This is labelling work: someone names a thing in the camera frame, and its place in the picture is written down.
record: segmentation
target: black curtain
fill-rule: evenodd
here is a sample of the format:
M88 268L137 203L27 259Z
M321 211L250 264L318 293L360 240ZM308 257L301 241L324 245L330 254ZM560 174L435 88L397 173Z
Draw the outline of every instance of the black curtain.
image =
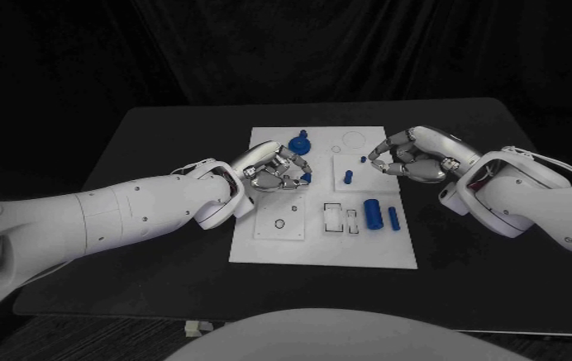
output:
M134 0L191 104L406 98L454 0Z

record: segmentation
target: table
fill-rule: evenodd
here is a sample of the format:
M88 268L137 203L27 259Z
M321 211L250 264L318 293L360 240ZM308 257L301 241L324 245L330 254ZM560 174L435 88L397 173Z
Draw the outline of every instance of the table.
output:
M168 174L207 157L232 161L253 126L435 126L479 151L534 150L490 98L242 107L145 107L121 122L83 190ZM233 218L73 261L24 287L17 314L235 321L268 311L377 311L455 330L572 332L572 254L534 227L495 235L438 203L442 185L399 179L417 270L230 264Z

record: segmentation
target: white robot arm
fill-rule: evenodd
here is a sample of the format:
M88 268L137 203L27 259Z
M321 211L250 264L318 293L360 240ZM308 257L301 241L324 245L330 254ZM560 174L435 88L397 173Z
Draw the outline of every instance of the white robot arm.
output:
M289 162L311 173L305 160L278 142L255 146L227 165L213 159L188 173L142 178L102 189L0 202L0 300L34 277L105 249L165 235L194 217L203 229L252 208L242 180L265 192L307 181L282 178Z
M379 155L396 149L403 163ZM515 237L533 224L572 250L572 187L534 156L572 171L567 164L511 146L484 156L452 135L417 126L387 138L368 154L373 167L422 183L439 183L454 173L439 201L459 215L472 214L495 233Z

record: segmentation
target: blue cylinder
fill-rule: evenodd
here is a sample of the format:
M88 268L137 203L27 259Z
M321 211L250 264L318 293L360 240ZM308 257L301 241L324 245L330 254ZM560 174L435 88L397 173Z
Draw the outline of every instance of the blue cylinder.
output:
M370 230L383 228L381 210L379 208L379 201L370 198L363 202L363 209L366 210L366 222Z
M343 178L343 182L348 185L351 183L351 177L354 173L351 171L345 171L345 177Z
M307 131L302 130L299 135L289 139L288 149L296 154L304 155L309 151L311 145L307 139Z
M390 227L393 228L393 231L400 230L402 228L399 227L399 220L396 219L394 207L389 207L389 218L390 218Z
M311 182L312 182L312 175L311 175L309 173L305 173L305 174L299 177L299 179L304 179L308 183L311 183Z

